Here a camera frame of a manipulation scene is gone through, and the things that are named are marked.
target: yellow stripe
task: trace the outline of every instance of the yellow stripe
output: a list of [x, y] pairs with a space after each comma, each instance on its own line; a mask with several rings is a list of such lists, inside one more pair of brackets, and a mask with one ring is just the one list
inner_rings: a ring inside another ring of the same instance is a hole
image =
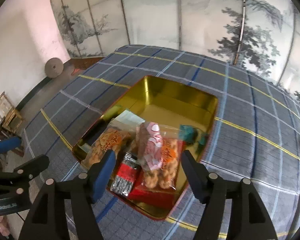
[[91, 79], [91, 80], [95, 80], [95, 81], [101, 81], [103, 83], [106, 83], [106, 84], [109, 84], [109, 85], [114, 85], [114, 86], [117, 86], [117, 87], [124, 87], [124, 88], [131, 88], [130, 86], [128, 85], [123, 85], [123, 84], [118, 84], [118, 83], [114, 83], [114, 82], [111, 82], [111, 81], [108, 81], [108, 80], [105, 80], [103, 78], [94, 78], [94, 77], [90, 77], [90, 76], [86, 76], [86, 75], [78, 75], [79, 77], [82, 77], [82, 78], [87, 78], [87, 79]]
[[51, 122], [47, 114], [43, 111], [43, 109], [40, 109], [43, 117], [47, 120], [48, 124], [52, 127], [52, 129], [56, 132], [56, 134], [60, 137], [60, 139], [64, 142], [64, 144], [72, 150], [71, 144], [66, 140], [66, 138], [61, 134], [61, 132], [58, 130], [58, 128]]
[[276, 147], [276, 148], [278, 148], [278, 149], [281, 149], [283, 152], [289, 154], [290, 156], [292, 156], [292, 157], [294, 157], [294, 158], [296, 158], [296, 159], [298, 159], [298, 160], [300, 161], [300, 157], [299, 157], [299, 156], [297, 156], [297, 155], [295, 155], [295, 154], [289, 152], [288, 150], [282, 148], [280, 145], [277, 145], [276, 143], [274, 143], [274, 142], [268, 140], [267, 138], [265, 138], [265, 137], [263, 137], [263, 136], [261, 136], [261, 135], [255, 133], [255, 132], [253, 132], [253, 131], [251, 131], [251, 130], [249, 130], [249, 129], [246, 129], [246, 128], [244, 128], [244, 127], [241, 127], [241, 126], [236, 125], [236, 124], [234, 124], [234, 123], [231, 123], [231, 122], [229, 122], [229, 121], [220, 119], [220, 118], [218, 118], [218, 117], [215, 117], [214, 119], [215, 119], [215, 120], [218, 120], [218, 121], [220, 121], [220, 122], [223, 122], [224, 124], [227, 124], [227, 125], [229, 125], [229, 126], [232, 126], [232, 127], [236, 128], [236, 129], [239, 129], [239, 130], [241, 130], [241, 131], [244, 131], [244, 132], [246, 132], [246, 133], [249, 133], [249, 134], [251, 134], [251, 135], [253, 135], [253, 136], [256, 136], [257, 138], [259, 138], [259, 139], [261, 139], [261, 140], [263, 140], [263, 141], [265, 141], [265, 142], [271, 144], [272, 146], [274, 146], [274, 147]]
[[[141, 55], [141, 54], [130, 54], [130, 53], [124, 53], [124, 52], [115, 52], [115, 54], [120, 54], [120, 55], [129, 55], [129, 56], [138, 56], [138, 57], [146, 57], [146, 58], [154, 58], [154, 59], [159, 59], [159, 60], [165, 60], [165, 61], [170, 61], [172, 62], [173, 60], [172, 59], [167, 59], [167, 58], [161, 58], [161, 57], [153, 57], [153, 56], [146, 56], [146, 55]], [[195, 64], [190, 64], [190, 63], [185, 63], [185, 62], [181, 62], [181, 61], [175, 61], [175, 63], [179, 63], [179, 64], [182, 64], [182, 65], [186, 65], [186, 66], [193, 66], [193, 67], [197, 67], [197, 68], [200, 68], [202, 70], [206, 70], [206, 71], [209, 71], [209, 72], [212, 72], [212, 73], [215, 73], [217, 75], [220, 75], [220, 76], [223, 76], [225, 77], [226, 75], [223, 74], [223, 73], [220, 73], [218, 71], [214, 71], [212, 69], [209, 69], [209, 68], [204, 68], [204, 67], [200, 67], [200, 66], [197, 66]], [[236, 79], [234, 77], [228, 77], [229, 79], [232, 79], [236, 82], [239, 82], [239, 83], [242, 83], [248, 87], [251, 87], [253, 88], [255, 91], [258, 91], [260, 92], [261, 94], [271, 98], [272, 100], [276, 101], [278, 104], [280, 104], [281, 106], [283, 106], [284, 108], [288, 109], [291, 113], [293, 113], [296, 117], [298, 117], [300, 119], [300, 116], [298, 116], [295, 112], [293, 112], [290, 108], [288, 108], [287, 106], [285, 106], [283, 103], [281, 103], [280, 101], [278, 101], [277, 99], [273, 98], [272, 96], [268, 95], [267, 93], [261, 91], [260, 89], [257, 89], [256, 87], [253, 87], [251, 86], [250, 84], [246, 83], [246, 82], [243, 82], [239, 79]]]
[[[173, 217], [167, 217], [166, 218], [166, 221], [169, 222], [169, 223], [172, 223], [172, 224], [175, 224], [177, 222], [179, 222], [179, 226], [182, 227], [182, 228], [186, 228], [186, 229], [189, 229], [191, 231], [197, 231], [197, 226], [195, 225], [191, 225], [191, 224], [188, 224], [184, 221], [177, 221], [175, 218]], [[286, 236], [290, 234], [289, 232], [282, 232], [282, 233], [278, 233], [277, 234], [277, 237], [280, 237], [280, 236]], [[227, 238], [227, 234], [226, 233], [219, 233], [219, 238], [224, 238], [226, 239]]]

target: concrete floor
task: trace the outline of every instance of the concrete floor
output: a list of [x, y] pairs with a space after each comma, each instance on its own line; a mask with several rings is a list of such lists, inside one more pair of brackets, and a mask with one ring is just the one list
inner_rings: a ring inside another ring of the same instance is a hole
[[[22, 108], [21, 115], [25, 118], [25, 122], [20, 125], [17, 133], [21, 135], [23, 132], [24, 127], [35, 117], [38, 111], [43, 108], [54, 96], [55, 94], [62, 89], [67, 83], [71, 80], [75, 79], [77, 75], [81, 73], [81, 71], [75, 73], [75, 75], [71, 75], [73, 72], [74, 67], [73, 65], [66, 66], [57, 78], [52, 79], [48, 84], [46, 84], [40, 91], [38, 91], [33, 98]], [[12, 172], [15, 167], [20, 166], [27, 160], [21, 158], [20, 156], [16, 155], [13, 152], [8, 152], [6, 155], [6, 160], [8, 164], [5, 166], [4, 171]], [[39, 188], [34, 180], [30, 182], [30, 189], [29, 195], [31, 202], [34, 201], [37, 194], [39, 192]], [[28, 210], [19, 212], [23, 219], [26, 218], [28, 214]], [[23, 221], [17, 214], [11, 214], [7, 216], [8, 222], [10, 225], [11, 234], [15, 239], [18, 239]], [[69, 231], [70, 239], [76, 240], [77, 237]]]

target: wall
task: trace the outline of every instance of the wall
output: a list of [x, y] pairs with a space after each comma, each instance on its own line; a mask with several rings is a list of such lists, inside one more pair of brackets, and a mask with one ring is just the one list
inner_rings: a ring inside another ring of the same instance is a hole
[[50, 0], [6, 0], [0, 8], [0, 95], [16, 106], [43, 78], [45, 62], [70, 59]]
[[[51, 5], [71, 57], [107, 55], [130, 43], [181, 49], [233, 63], [244, 3], [51, 0]], [[246, 0], [245, 9], [237, 67], [295, 93], [300, 101], [299, 12], [291, 0]]]

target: silver wrapper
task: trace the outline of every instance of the silver wrapper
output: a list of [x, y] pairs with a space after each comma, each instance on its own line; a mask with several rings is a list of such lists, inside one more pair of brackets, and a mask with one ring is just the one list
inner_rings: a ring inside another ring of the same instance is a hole
[[[132, 169], [140, 170], [141, 166], [138, 164], [136, 157], [130, 153], [126, 153], [122, 163], [128, 165]], [[134, 182], [128, 181], [118, 175], [115, 176], [111, 184], [110, 190], [114, 193], [127, 197], [132, 190]]]

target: black cable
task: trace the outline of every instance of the black cable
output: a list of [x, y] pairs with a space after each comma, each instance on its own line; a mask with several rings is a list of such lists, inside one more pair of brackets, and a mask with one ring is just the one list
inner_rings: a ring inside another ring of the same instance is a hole
[[19, 213], [17, 213], [17, 215], [22, 219], [23, 222], [25, 221]]

